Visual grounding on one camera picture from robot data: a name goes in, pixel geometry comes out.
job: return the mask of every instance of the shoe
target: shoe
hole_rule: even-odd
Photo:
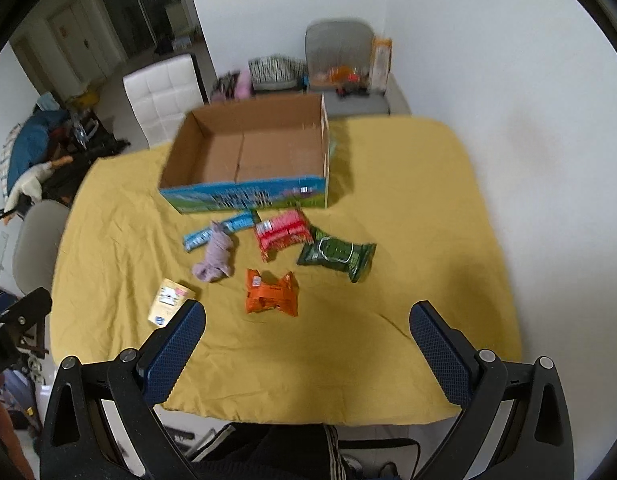
[[[359,460],[350,455],[342,455],[342,460],[348,465],[355,480],[364,480],[364,471],[362,470],[362,464],[360,464]]]
[[[381,468],[379,473],[380,478],[396,478],[399,480],[399,476],[397,475],[397,466],[394,462],[386,462]]]

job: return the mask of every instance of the white chair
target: white chair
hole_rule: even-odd
[[[204,105],[190,54],[128,74],[124,88],[150,147],[175,138],[186,114]]]

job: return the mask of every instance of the open cardboard box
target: open cardboard box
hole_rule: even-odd
[[[329,122],[321,94],[216,103],[188,114],[160,193],[180,213],[326,207]]]

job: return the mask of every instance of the table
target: table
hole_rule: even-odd
[[[192,288],[207,329],[165,407],[224,420],[426,424],[458,412],[409,332],[413,303],[429,300],[476,348],[519,360],[521,340],[503,256],[470,161],[454,133],[425,118],[332,121],[337,146],[328,209],[315,224],[352,242],[377,242],[367,278],[298,267],[300,247],[264,264],[240,232],[235,275],[191,274],[204,250],[182,236],[232,212],[180,215],[157,191],[168,147],[95,163],[80,188],[53,285],[51,351],[82,362],[114,358],[154,330],[146,320],[163,278]],[[261,211],[263,218],[274,211]],[[297,318],[244,312],[246,269],[300,285]]]

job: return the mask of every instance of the small yellow box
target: small yellow box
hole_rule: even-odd
[[[193,297],[192,290],[172,280],[164,279],[150,308],[148,320],[157,326],[165,326],[184,302]]]

